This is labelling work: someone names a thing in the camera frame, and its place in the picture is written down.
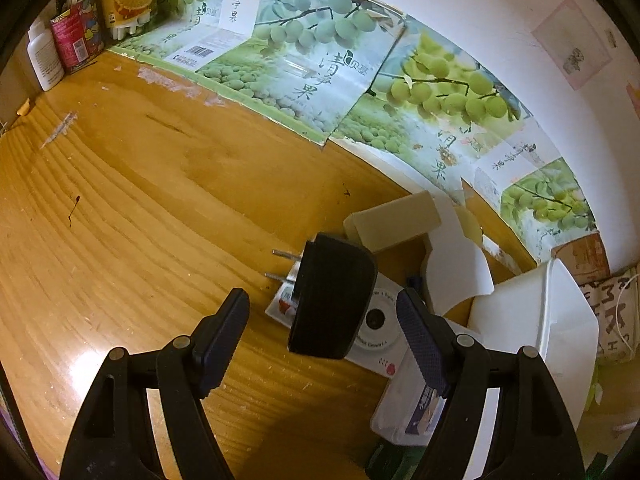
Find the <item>pink sketch wall note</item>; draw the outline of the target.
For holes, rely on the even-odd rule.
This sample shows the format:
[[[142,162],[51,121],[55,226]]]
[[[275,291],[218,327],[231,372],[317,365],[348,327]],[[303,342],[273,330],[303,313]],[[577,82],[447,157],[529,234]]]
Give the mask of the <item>pink sketch wall note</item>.
[[[533,31],[574,91],[612,61],[604,42],[575,0],[564,0]]]

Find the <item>black plug charger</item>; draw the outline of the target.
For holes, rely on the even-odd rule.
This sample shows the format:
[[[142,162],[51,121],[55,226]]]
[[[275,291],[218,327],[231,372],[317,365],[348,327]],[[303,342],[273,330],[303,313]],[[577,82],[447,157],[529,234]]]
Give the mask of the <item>black plug charger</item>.
[[[299,264],[296,278],[270,278],[293,286],[295,315],[288,350],[301,356],[341,360],[352,348],[371,300],[378,266],[372,252],[346,238],[320,232],[301,255],[273,255]]]

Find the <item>white children's digital camera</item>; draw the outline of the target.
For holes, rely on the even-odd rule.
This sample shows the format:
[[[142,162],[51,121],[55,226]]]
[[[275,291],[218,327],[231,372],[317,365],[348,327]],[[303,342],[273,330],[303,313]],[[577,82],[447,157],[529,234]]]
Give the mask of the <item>white children's digital camera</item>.
[[[281,284],[266,309],[266,315],[286,327],[292,326],[295,315],[292,293],[298,268],[299,264],[294,263],[286,277],[288,281]],[[398,284],[378,273],[366,316],[346,356],[346,360],[386,378],[395,376],[408,349],[396,315],[395,301],[400,290]]]

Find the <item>white lotion bottle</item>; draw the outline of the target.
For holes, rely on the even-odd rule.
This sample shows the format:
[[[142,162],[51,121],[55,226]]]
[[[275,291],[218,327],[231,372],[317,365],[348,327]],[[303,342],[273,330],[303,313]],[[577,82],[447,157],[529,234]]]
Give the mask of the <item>white lotion bottle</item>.
[[[36,18],[29,27],[27,54],[41,89],[51,90],[64,77],[64,68],[50,29],[42,18]]]

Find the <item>white plastic storage bin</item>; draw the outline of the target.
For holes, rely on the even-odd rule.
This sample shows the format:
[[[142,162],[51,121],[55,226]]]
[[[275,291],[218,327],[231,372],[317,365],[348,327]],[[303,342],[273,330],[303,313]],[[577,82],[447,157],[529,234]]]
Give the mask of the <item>white plastic storage bin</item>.
[[[561,260],[553,258],[474,299],[468,327],[491,350],[536,348],[572,424],[579,425],[596,365],[599,323]]]

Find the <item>green grape printed cardboard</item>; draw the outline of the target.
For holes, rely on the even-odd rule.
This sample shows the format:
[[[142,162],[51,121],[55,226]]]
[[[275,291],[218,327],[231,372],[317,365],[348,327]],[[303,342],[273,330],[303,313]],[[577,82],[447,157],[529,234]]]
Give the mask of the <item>green grape printed cardboard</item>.
[[[489,70],[374,0],[157,0],[116,52],[173,70],[315,144],[478,194],[538,261],[597,232],[574,172]]]

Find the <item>white cloud-shaped board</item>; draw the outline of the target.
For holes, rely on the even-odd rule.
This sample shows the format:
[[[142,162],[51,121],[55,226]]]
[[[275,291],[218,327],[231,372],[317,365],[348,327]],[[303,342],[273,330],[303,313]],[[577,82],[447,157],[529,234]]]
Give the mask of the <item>white cloud-shaped board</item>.
[[[483,252],[483,233],[474,214],[448,196],[433,197],[440,225],[428,233],[431,253],[423,265],[426,292],[436,314],[494,292]]]

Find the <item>green bottle with gold cap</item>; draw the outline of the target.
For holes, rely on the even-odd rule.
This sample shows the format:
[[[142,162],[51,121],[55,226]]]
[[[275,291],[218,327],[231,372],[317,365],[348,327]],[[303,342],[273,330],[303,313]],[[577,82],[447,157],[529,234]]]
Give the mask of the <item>green bottle with gold cap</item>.
[[[425,448],[402,446],[385,439],[376,442],[364,471],[371,480],[409,480],[424,455]]]

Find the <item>brown printed cardboard piece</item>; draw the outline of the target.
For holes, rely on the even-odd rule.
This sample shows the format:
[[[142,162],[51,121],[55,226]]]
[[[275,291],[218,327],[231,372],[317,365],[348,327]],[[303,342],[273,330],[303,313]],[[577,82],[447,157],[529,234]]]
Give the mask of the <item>brown printed cardboard piece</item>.
[[[572,240],[552,249],[578,285],[605,280],[611,275],[608,257],[598,232]]]

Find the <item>letter print canvas bag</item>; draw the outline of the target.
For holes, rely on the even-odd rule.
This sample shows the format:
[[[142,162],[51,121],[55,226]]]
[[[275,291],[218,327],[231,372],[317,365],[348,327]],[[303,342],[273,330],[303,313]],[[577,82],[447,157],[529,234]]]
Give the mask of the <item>letter print canvas bag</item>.
[[[580,289],[599,323],[598,363],[632,361],[639,352],[639,266]]]

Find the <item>red pen holder can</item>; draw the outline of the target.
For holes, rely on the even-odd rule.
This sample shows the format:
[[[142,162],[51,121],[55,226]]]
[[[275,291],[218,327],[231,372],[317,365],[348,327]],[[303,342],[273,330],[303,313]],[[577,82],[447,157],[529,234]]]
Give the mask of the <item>red pen holder can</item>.
[[[50,21],[58,56],[66,73],[77,72],[104,49],[96,5],[75,3]]]

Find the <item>beige rectangular eraser block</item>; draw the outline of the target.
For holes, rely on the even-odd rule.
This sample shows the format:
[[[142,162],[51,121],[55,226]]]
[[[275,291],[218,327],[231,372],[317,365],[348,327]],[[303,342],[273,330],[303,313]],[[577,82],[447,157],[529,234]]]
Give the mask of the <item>beige rectangular eraser block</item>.
[[[421,192],[354,212],[343,226],[348,240],[376,254],[424,237],[441,223],[434,198]]]

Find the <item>clear floss pick box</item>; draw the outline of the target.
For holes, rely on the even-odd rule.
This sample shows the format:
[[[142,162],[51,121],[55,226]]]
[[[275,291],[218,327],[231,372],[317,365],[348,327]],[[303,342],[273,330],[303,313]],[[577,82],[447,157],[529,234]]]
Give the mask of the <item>clear floss pick box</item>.
[[[378,401],[370,428],[394,445],[425,448],[444,405],[436,390],[426,384],[416,359],[408,350]]]

